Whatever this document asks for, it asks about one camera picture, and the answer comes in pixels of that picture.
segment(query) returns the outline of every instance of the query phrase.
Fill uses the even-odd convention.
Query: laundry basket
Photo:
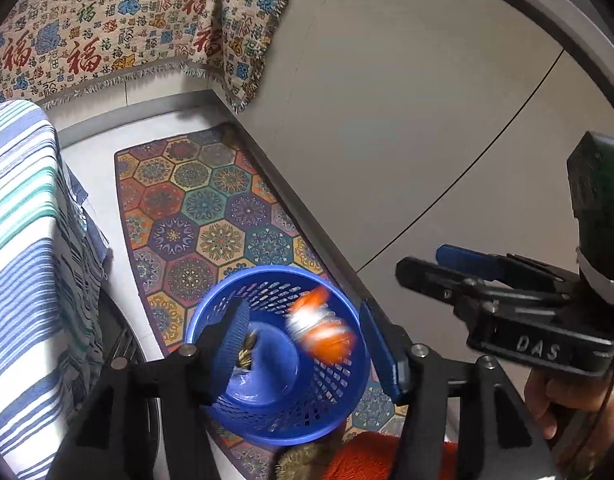
[[[289,338],[287,310],[317,285],[328,288],[328,307],[357,335],[349,359],[327,366],[311,358]],[[257,444],[293,446],[315,440],[343,424],[362,396],[370,361],[358,315],[334,286],[296,267],[259,266],[229,276],[199,303],[187,327],[193,343],[202,329],[217,322],[231,298],[246,298],[250,329],[257,331],[252,370],[235,374],[207,411],[232,433]]]

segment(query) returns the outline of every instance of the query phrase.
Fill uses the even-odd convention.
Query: patterned floor mat
[[[195,305],[215,283],[256,265],[326,272],[293,219],[247,158],[231,123],[116,153],[116,181],[132,271],[156,339],[182,343]],[[372,367],[346,425],[400,435],[395,407]],[[247,480],[266,480],[277,449],[244,441],[213,423],[213,437]]]

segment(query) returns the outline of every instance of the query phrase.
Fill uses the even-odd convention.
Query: perforated basket wall
[[[252,322],[267,323],[285,332],[284,318],[289,307],[301,294],[317,285],[328,288],[328,307],[356,332],[358,343],[350,358],[329,367],[299,351],[295,383],[281,399],[266,406],[240,402],[227,391],[208,409],[210,416],[227,430],[260,444],[302,444],[338,427],[356,407],[370,367],[356,310],[339,290],[306,270],[253,267],[228,277],[199,304],[185,340],[195,341],[203,327],[217,322],[228,301],[234,297],[247,299]]]

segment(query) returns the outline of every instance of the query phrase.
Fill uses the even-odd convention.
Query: black cable
[[[586,446],[586,444],[589,442],[589,439],[591,438],[592,434],[594,433],[594,431],[598,427],[598,423],[600,422],[600,419],[604,415],[604,411],[607,408],[607,404],[609,403],[609,399],[612,396],[613,387],[614,387],[614,371],[612,373],[612,378],[609,381],[609,387],[607,388],[607,392],[604,394],[604,399],[602,400],[602,404],[600,405],[600,409],[598,409],[598,413],[596,413],[596,417],[594,418],[594,421],[591,423],[591,426],[589,427],[589,430],[587,431],[586,435],[584,436],[584,439],[580,442],[580,444],[578,444],[578,447],[576,448],[574,453],[571,455],[571,457],[562,466],[562,471],[566,472],[567,477],[570,475],[570,473],[571,473],[570,469],[574,466],[574,464],[576,462],[576,459],[578,458],[578,455],[584,449],[584,446]]]

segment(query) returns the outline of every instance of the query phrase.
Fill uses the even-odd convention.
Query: red plush cloth
[[[399,438],[366,431],[336,453],[322,480],[387,480]],[[445,442],[439,480],[453,480],[458,444]]]

